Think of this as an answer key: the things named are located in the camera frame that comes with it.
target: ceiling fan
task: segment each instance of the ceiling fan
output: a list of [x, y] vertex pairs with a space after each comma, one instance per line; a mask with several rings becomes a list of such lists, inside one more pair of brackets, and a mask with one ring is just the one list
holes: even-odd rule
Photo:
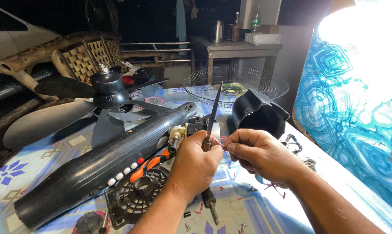
[[[9, 149], [30, 145], [92, 111], [101, 109], [92, 135], [91, 145], [95, 148], [123, 133], [125, 131], [123, 121], [151, 117], [153, 114], [170, 110], [170, 108], [129, 98], [129, 93], [134, 90], [169, 79], [155, 80], [125, 89], [120, 75], [121, 66], [108, 68], [106, 64], [100, 63], [98, 68], [98, 73], [91, 76], [92, 86], [63, 76], [50, 77], [39, 83], [34, 89], [36, 93], [61, 98], [93, 98], [93, 102], [70, 102], [29, 113], [8, 128], [3, 139], [4, 145]], [[128, 112], [133, 105], [145, 110]]]

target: hand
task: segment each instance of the hand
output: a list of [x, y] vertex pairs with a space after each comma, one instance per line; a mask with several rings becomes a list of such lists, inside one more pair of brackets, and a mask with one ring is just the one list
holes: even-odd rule
[[201, 147], [205, 137], [206, 131], [200, 131], [180, 143], [164, 188], [184, 198], [188, 204], [212, 183], [223, 156], [222, 147], [213, 136], [210, 151], [203, 152]]
[[259, 174], [282, 188], [289, 188], [299, 175], [310, 173], [303, 162], [270, 133], [238, 129], [225, 141], [232, 161], [251, 174]]

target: cardboard box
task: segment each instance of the cardboard box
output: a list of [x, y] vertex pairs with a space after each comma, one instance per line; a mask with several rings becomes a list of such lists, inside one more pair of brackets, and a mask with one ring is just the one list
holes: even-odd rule
[[276, 24], [261, 24], [259, 32], [266, 34], [277, 34], [279, 25]]

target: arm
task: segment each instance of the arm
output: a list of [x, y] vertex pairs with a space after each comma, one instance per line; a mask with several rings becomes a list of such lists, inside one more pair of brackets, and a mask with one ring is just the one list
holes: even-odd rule
[[383, 233], [268, 132], [238, 129], [224, 145], [249, 173], [291, 189], [316, 232]]
[[200, 131], [180, 143], [165, 187], [131, 234], [177, 232], [187, 205], [212, 183], [223, 156], [222, 147], [214, 141], [210, 151], [203, 152], [205, 137], [206, 131]]

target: screw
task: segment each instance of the screw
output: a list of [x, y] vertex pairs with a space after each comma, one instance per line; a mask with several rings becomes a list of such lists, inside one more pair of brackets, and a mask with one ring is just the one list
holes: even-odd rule
[[246, 224], [241, 224], [241, 226], [242, 226], [241, 233], [244, 233]]
[[190, 230], [192, 230], [192, 227], [191, 227], [191, 226], [189, 226], [187, 223], [185, 223], [184, 225], [186, 226], [186, 228], [187, 228], [187, 231], [190, 231]]

